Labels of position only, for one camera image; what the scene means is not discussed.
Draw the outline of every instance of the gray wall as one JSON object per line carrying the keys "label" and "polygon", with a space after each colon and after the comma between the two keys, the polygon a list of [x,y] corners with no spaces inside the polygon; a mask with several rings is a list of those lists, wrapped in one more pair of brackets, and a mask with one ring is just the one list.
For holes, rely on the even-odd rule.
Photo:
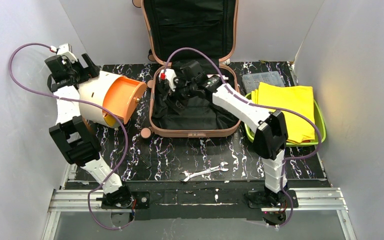
{"label": "gray wall", "polygon": [[295,70],[323,111],[322,160],[357,238],[384,239],[384,1],[326,0]]}
{"label": "gray wall", "polygon": [[[293,61],[324,0],[240,0],[232,61]],[[97,64],[148,63],[142,9],[130,0],[60,0]]]}
{"label": "gray wall", "polygon": [[[52,191],[66,162],[48,133],[55,123],[53,99],[35,96],[12,83],[8,59],[29,42],[73,44],[85,49],[57,0],[0,0],[0,239],[40,239]],[[30,47],[15,58],[14,73],[30,88],[47,91],[44,47]]]}

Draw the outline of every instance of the white connector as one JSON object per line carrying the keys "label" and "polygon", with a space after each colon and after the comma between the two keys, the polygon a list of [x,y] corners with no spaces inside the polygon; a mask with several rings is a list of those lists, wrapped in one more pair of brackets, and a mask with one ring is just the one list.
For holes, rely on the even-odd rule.
{"label": "white connector", "polygon": [[[207,76],[208,78],[211,78],[211,77],[214,76],[214,75],[220,77],[220,74],[207,74],[206,76]],[[223,80],[224,80],[224,81],[229,81],[229,78],[228,78],[227,76],[223,75]]]}
{"label": "white connector", "polygon": [[176,73],[173,69],[171,68],[167,68],[165,70],[165,80],[168,81],[168,85],[170,86],[170,89],[175,92],[176,91],[176,85],[175,85],[175,77],[176,76]]}
{"label": "white connector", "polygon": [[50,51],[56,53],[58,51],[58,48],[56,46],[50,46]]}
{"label": "white connector", "polygon": [[77,62],[77,57],[72,53],[72,46],[68,43],[60,45],[56,54],[66,56],[72,64]]}
{"label": "white connector", "polygon": [[231,59],[228,58],[226,61],[222,62],[221,64],[230,65],[231,64]]}

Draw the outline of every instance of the wrench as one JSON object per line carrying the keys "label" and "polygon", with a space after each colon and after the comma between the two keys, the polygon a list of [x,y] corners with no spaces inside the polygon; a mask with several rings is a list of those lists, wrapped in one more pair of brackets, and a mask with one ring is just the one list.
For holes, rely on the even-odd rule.
{"label": "wrench", "polygon": [[181,172],[181,174],[184,174],[186,177],[184,179],[180,179],[180,181],[187,182],[187,181],[189,181],[189,179],[194,178],[196,176],[200,176],[203,174],[209,174],[209,173],[216,172],[216,171],[227,172],[227,171],[229,171],[229,169],[225,168],[224,167],[225,165],[229,165],[229,163],[222,161],[220,163],[220,165],[218,165],[218,166],[211,167],[211,168],[205,169],[203,171],[194,172],[194,173],[189,173],[187,171],[183,171],[183,172]]}

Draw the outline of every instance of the folded yellow towel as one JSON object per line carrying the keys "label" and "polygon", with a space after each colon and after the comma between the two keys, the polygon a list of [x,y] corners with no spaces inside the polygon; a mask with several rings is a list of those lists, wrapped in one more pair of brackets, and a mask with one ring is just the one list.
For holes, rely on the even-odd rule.
{"label": "folded yellow towel", "polygon": [[[260,105],[290,109],[314,120],[314,96],[311,86],[278,87],[260,82],[253,101]],[[288,142],[300,144],[304,141],[314,140],[314,128],[301,117],[283,111]]]}

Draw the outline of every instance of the metal frame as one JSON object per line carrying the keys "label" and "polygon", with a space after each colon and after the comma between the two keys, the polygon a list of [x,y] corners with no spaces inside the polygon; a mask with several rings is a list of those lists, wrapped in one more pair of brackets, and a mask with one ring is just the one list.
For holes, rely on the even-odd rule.
{"label": "metal frame", "polygon": [[[299,207],[295,211],[336,210],[338,220],[346,240],[356,240],[353,226],[348,216],[348,206],[339,187],[291,188],[296,192]],[[61,212],[88,212],[88,193],[90,190],[56,190],[51,198],[43,240],[55,237]],[[130,209],[102,209],[102,190],[91,193],[90,206],[94,212],[130,213]],[[262,208],[261,211],[278,211],[277,208]]]}
{"label": "metal frame", "polygon": [[70,168],[71,168],[71,165],[67,163],[64,171],[64,176],[62,176],[61,184],[59,185],[59,189],[65,189],[66,183],[70,175]]}
{"label": "metal frame", "polygon": [[69,170],[69,173],[68,173],[68,180],[75,179],[76,171],[77,171],[77,165],[76,164],[70,165],[70,170]]}

